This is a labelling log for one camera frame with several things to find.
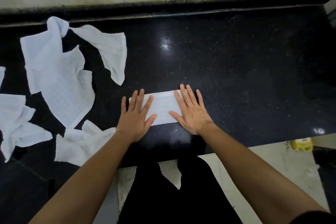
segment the right hand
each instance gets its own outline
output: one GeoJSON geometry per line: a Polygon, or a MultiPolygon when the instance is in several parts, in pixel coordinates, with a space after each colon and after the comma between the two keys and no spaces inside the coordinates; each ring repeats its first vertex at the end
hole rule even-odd
{"type": "Polygon", "coordinates": [[[169,114],[189,133],[199,135],[204,125],[213,123],[213,121],[204,107],[203,98],[199,90],[196,90],[199,104],[189,85],[187,85],[186,92],[184,85],[180,84],[180,90],[183,99],[176,90],[174,91],[174,96],[181,109],[182,116],[174,111],[169,111],[169,114]]]}

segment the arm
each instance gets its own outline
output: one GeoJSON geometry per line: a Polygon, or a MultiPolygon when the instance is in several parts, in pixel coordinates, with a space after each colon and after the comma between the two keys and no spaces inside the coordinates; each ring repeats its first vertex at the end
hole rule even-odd
{"type": "Polygon", "coordinates": [[[175,97],[182,116],[172,111],[170,115],[191,134],[203,137],[264,224],[288,224],[307,211],[325,211],[298,186],[217,127],[205,110],[199,90],[198,104],[189,85],[187,92],[183,85],[180,89],[183,99],[177,92],[175,97]]]}
{"type": "Polygon", "coordinates": [[[92,223],[110,188],[121,159],[132,142],[139,141],[156,118],[145,121],[152,104],[150,96],[143,110],[145,91],[135,91],[128,111],[126,97],[121,102],[121,115],[113,137],[60,188],[29,224],[92,223]]]}

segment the left hand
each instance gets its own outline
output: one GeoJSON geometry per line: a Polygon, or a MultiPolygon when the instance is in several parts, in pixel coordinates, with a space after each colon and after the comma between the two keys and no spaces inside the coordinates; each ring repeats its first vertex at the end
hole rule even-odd
{"type": "Polygon", "coordinates": [[[139,141],[147,133],[157,117],[156,114],[153,114],[145,120],[154,97],[150,96],[141,110],[144,94],[144,89],[140,90],[139,96],[138,91],[134,91],[128,111],[126,111],[126,97],[121,100],[121,115],[115,132],[123,134],[125,139],[130,140],[131,143],[139,141]]]}

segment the hand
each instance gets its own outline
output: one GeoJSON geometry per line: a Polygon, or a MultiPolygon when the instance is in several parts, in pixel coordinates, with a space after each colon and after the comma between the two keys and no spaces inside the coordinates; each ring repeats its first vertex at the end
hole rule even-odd
{"type": "Polygon", "coordinates": [[[180,90],[183,99],[176,90],[174,91],[174,95],[181,109],[182,116],[174,111],[169,111],[169,114],[189,133],[199,135],[204,125],[213,123],[213,121],[208,115],[207,110],[205,110],[203,98],[199,90],[196,90],[199,104],[189,85],[187,85],[187,92],[183,84],[180,85],[180,90]]]}
{"type": "Polygon", "coordinates": [[[144,99],[145,90],[134,91],[126,111],[126,97],[121,100],[121,115],[115,130],[116,133],[122,133],[131,143],[139,141],[153,124],[157,115],[153,114],[146,121],[146,115],[153,102],[153,96],[150,96],[147,103],[141,111],[141,104],[144,99]]]}

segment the leg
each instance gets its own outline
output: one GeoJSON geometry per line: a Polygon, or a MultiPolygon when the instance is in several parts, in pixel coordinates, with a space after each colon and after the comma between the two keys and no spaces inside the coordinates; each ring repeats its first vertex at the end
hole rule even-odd
{"type": "Polygon", "coordinates": [[[242,223],[204,160],[185,157],[177,166],[182,174],[181,201],[188,220],[212,223],[225,218],[230,223],[242,223]]]}
{"type": "Polygon", "coordinates": [[[172,222],[179,210],[179,190],[165,178],[157,163],[146,163],[136,175],[118,223],[172,222]]]}

